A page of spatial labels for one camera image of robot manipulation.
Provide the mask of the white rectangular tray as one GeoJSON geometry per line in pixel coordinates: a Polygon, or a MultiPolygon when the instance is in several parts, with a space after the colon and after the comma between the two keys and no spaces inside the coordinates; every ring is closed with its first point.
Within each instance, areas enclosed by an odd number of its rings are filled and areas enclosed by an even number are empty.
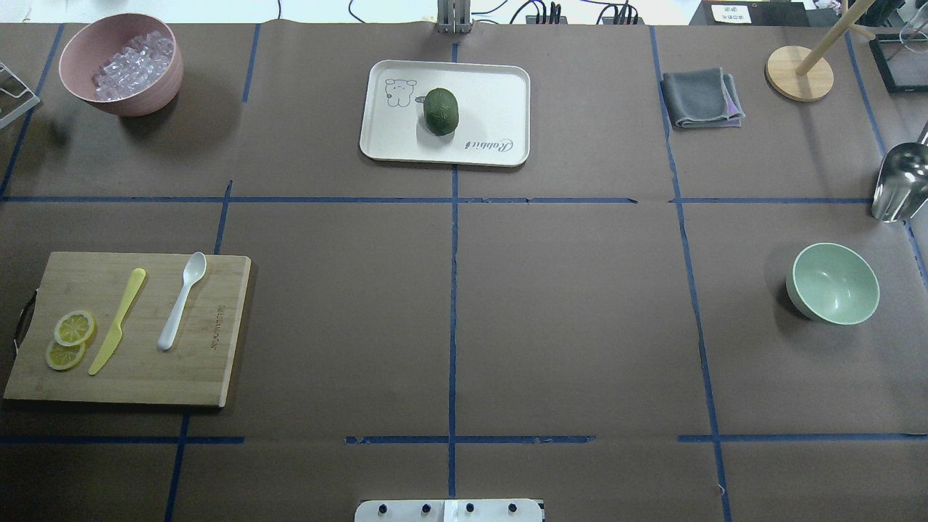
{"type": "Polygon", "coordinates": [[[370,69],[359,148],[376,161],[516,167],[528,158],[531,81],[515,66],[382,60],[370,69]],[[424,98],[444,87],[460,124],[446,136],[426,126],[424,98]]]}

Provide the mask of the pink bowl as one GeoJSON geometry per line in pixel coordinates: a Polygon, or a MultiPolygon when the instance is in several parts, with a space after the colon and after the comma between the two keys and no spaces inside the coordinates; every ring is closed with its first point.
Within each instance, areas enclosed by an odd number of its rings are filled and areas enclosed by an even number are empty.
{"type": "Polygon", "coordinates": [[[151,115],[175,98],[183,80],[183,55],[173,30],[149,14],[113,14],[97,20],[83,29],[66,44],[59,59],[61,83],[77,99],[120,117],[151,115]],[[144,37],[159,32],[173,44],[165,71],[152,83],[128,96],[113,100],[97,98],[93,73],[102,69],[117,51],[123,50],[133,37],[144,37]]]}

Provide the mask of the green lime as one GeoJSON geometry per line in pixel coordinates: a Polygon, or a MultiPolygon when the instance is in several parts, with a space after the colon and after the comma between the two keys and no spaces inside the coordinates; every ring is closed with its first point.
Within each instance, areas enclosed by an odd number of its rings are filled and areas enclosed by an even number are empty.
{"type": "Polygon", "coordinates": [[[422,103],[426,126],[435,136],[450,135],[457,130],[460,105],[454,93],[444,87],[436,87],[424,96],[422,103]]]}

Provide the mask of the clear ice cubes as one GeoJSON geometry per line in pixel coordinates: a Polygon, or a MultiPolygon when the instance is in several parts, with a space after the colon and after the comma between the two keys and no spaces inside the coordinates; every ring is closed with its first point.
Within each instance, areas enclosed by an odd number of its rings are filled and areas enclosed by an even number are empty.
{"type": "Polygon", "coordinates": [[[175,40],[158,30],[133,37],[93,73],[96,99],[125,99],[152,86],[176,53],[175,40]]]}

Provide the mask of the light green bowl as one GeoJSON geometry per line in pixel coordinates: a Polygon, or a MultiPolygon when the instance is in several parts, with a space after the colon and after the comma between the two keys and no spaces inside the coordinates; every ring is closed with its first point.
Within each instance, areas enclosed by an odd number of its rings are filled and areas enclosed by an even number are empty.
{"type": "Polygon", "coordinates": [[[816,242],[799,251],[787,272],[786,290],[803,316],[835,325],[864,323],[881,297],[868,262],[835,242],[816,242]]]}

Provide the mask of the yellow plastic knife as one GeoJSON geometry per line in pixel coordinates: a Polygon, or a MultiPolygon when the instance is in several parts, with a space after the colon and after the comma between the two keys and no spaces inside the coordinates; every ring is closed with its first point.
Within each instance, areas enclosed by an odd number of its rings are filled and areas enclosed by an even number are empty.
{"type": "Polygon", "coordinates": [[[146,273],[145,268],[134,268],[130,272],[125,290],[123,290],[123,294],[120,297],[120,303],[113,314],[112,323],[109,325],[109,330],[107,330],[99,353],[96,354],[95,360],[93,360],[88,370],[90,376],[96,376],[96,374],[106,366],[109,360],[112,359],[113,354],[116,353],[120,341],[123,339],[123,321],[125,321],[129,308],[132,307],[133,302],[135,302],[136,295],[140,291],[147,276],[148,273],[146,273]]]}

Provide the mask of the white plastic spoon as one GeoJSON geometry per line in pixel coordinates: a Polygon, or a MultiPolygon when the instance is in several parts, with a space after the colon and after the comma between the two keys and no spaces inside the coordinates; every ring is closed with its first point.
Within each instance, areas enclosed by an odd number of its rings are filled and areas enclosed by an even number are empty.
{"type": "Polygon", "coordinates": [[[157,347],[159,350],[162,350],[162,352],[170,350],[175,343],[177,331],[181,323],[181,318],[183,317],[183,308],[186,306],[189,293],[193,286],[205,277],[206,272],[206,255],[203,254],[203,252],[193,252],[183,268],[181,290],[179,291],[175,304],[165,323],[165,327],[163,327],[162,333],[160,333],[157,341],[157,347]]]}

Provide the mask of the metal ice scoop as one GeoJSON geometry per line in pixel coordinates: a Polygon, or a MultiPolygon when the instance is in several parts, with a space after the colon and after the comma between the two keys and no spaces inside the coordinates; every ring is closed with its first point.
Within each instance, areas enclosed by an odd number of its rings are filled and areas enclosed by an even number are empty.
{"type": "Polygon", "coordinates": [[[893,146],[879,166],[871,206],[873,218],[883,223],[908,220],[927,199],[927,126],[918,138],[893,146]]]}

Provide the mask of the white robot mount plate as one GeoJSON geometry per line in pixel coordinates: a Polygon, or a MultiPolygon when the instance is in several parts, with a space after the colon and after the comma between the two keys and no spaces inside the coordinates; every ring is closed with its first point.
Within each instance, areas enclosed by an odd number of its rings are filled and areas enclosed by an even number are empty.
{"type": "Polygon", "coordinates": [[[364,501],[355,521],[544,521],[544,503],[528,498],[364,501]]]}

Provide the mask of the black power strip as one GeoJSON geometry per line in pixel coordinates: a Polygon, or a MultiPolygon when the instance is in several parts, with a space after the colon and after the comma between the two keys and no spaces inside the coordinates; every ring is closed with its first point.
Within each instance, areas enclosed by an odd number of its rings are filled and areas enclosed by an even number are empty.
{"type": "Polygon", "coordinates": [[[631,1],[536,1],[516,21],[527,25],[644,25],[631,1]]]}

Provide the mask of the grey folded cloth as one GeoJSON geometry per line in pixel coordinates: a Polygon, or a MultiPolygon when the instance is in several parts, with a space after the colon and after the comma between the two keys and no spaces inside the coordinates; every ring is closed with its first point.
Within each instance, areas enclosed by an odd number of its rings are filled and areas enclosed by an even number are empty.
{"type": "Polygon", "coordinates": [[[676,128],[739,128],[746,117],[734,76],[721,68],[665,72],[660,86],[676,128]]]}

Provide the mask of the black framed glass tray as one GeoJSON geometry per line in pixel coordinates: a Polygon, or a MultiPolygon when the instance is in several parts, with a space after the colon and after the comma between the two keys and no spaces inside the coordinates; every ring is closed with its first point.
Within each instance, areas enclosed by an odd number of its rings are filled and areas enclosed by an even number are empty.
{"type": "Polygon", "coordinates": [[[911,48],[898,34],[878,34],[869,42],[869,49],[884,87],[891,94],[927,92],[926,39],[921,37],[911,48]]]}

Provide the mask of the aluminium frame post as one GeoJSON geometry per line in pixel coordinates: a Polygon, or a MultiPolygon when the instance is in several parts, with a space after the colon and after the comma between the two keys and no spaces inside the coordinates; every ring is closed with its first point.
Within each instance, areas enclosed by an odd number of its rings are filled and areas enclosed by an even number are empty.
{"type": "Polygon", "coordinates": [[[470,0],[438,0],[436,30],[443,34],[468,34],[473,30],[470,0]]]}

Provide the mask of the wooden mug tree stand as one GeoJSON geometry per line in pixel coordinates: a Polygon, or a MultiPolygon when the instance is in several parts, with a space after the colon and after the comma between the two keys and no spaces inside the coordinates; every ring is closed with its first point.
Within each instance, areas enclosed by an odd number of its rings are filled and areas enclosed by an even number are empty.
{"type": "Polygon", "coordinates": [[[875,33],[856,23],[872,4],[872,1],[855,1],[850,6],[848,1],[842,1],[841,17],[812,49],[789,44],[773,51],[765,66],[769,85],[796,102],[815,102],[826,96],[832,90],[833,70],[824,55],[849,30],[868,41],[876,38],[875,33]]]}

